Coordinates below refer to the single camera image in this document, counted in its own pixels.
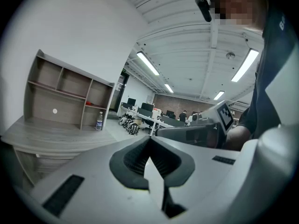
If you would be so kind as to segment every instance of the white wall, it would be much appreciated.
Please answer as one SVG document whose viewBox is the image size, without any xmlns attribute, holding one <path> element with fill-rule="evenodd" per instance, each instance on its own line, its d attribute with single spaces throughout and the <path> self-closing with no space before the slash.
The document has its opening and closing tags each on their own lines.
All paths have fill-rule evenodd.
<svg viewBox="0 0 299 224">
<path fill-rule="evenodd" d="M 154 92 L 142 84 L 140 81 L 134 79 L 132 76 L 129 76 L 127 81 L 126 88 L 121 97 L 121 102 L 127 102 L 128 98 L 136 100 L 135 105 L 141 107 L 142 102 L 145 102 L 148 95 L 154 98 Z"/>
<path fill-rule="evenodd" d="M 0 134 L 23 115 L 28 72 L 38 49 L 117 82 L 147 23 L 126 0 L 26 0 L 0 47 Z"/>
</svg>

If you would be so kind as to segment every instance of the white table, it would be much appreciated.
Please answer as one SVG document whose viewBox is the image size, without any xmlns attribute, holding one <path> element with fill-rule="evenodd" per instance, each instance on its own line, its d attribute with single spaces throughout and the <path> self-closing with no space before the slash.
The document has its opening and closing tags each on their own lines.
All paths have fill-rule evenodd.
<svg viewBox="0 0 299 224">
<path fill-rule="evenodd" d="M 153 128 L 151 129 L 150 136 L 153 135 L 153 132 L 154 132 L 154 129 L 155 129 L 156 124 L 158 124 L 158 128 L 159 128 L 160 126 L 163 126 L 163 127 L 165 127 L 165 128 L 173 128 L 173 127 L 174 127 L 174 126 L 172 126 L 172 125 L 168 125 L 168 124 L 166 124 L 166 123 L 163 123 L 163 122 L 161 122 L 161 121 L 159 121 L 159 120 L 157 120 L 157 119 L 153 119 L 153 118 L 150 118 L 150 117 L 146 117 L 146 116 L 143 115 L 143 114 L 137 113 L 136 111 L 133 111 L 133 110 L 129 110 L 129 109 L 125 108 L 125 107 L 122 107 L 122 106 L 121 106 L 121 109 L 122 109 L 123 111 L 125 111 L 125 112 L 131 112 L 131 113 L 133 113 L 134 115 L 137 115 L 137 116 L 139 116 L 139 117 L 141 117 L 141 118 L 143 118 L 143 119 L 147 119 L 147 120 L 153 121 L 153 122 L 154 122 L 154 125 L 153 125 Z"/>
</svg>

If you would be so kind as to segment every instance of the black t-shirt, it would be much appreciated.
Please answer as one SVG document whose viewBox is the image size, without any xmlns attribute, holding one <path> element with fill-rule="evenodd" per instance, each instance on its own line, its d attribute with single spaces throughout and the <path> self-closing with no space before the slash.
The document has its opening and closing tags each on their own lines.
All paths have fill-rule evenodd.
<svg viewBox="0 0 299 224">
<path fill-rule="evenodd" d="M 187 115 L 185 113 L 180 113 L 179 115 L 179 121 L 185 122 L 187 118 Z"/>
<path fill-rule="evenodd" d="M 290 22 L 271 0 L 263 38 L 264 49 L 257 68 L 252 101 L 250 107 L 240 117 L 239 123 L 250 130 L 254 139 L 280 124 L 278 114 L 265 89 L 281 70 L 298 42 Z"/>
</svg>

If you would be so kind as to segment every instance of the fluorescent light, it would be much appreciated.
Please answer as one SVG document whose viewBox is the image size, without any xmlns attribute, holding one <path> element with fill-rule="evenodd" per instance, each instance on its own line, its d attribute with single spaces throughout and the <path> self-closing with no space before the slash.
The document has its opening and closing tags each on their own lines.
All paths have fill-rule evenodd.
<svg viewBox="0 0 299 224">
<path fill-rule="evenodd" d="M 223 94 L 224 91 L 219 91 L 218 95 L 214 98 L 214 100 L 218 100 Z"/>
<path fill-rule="evenodd" d="M 232 78 L 233 82 L 238 82 L 241 79 L 241 77 L 245 74 L 245 72 L 252 65 L 252 63 L 256 59 L 257 55 L 258 55 L 257 50 L 253 50 L 252 48 L 249 49 L 249 52 L 248 52 L 243 64 L 241 65 L 241 67 L 239 68 L 237 73 Z"/>
<path fill-rule="evenodd" d="M 137 52 L 137 55 L 139 56 L 139 58 L 148 66 L 148 68 L 150 68 L 150 70 L 156 75 L 158 76 L 159 73 L 158 71 L 155 69 L 155 67 L 151 64 L 151 62 L 149 61 L 149 59 L 145 56 L 145 54 L 142 51 Z"/>
<path fill-rule="evenodd" d="M 164 84 L 164 85 L 167 87 L 167 89 L 168 89 L 171 93 L 173 93 L 172 89 L 170 88 L 170 86 L 169 86 L 168 84 Z"/>
</svg>

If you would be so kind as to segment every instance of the glass door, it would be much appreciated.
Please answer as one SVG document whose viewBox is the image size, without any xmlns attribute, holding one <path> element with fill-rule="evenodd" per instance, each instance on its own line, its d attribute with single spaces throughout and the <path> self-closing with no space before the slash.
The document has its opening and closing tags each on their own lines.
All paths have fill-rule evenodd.
<svg viewBox="0 0 299 224">
<path fill-rule="evenodd" d="M 114 111 L 114 112 L 118 111 L 118 107 L 120 106 L 121 97 L 122 97 L 123 91 L 125 90 L 125 86 L 128 81 L 128 77 L 129 77 L 128 74 L 126 74 L 124 72 L 121 73 L 121 75 L 118 79 L 118 82 L 116 84 L 114 94 L 112 96 L 112 100 L 111 100 L 111 104 L 110 104 L 110 108 L 109 108 L 110 111 Z"/>
</svg>

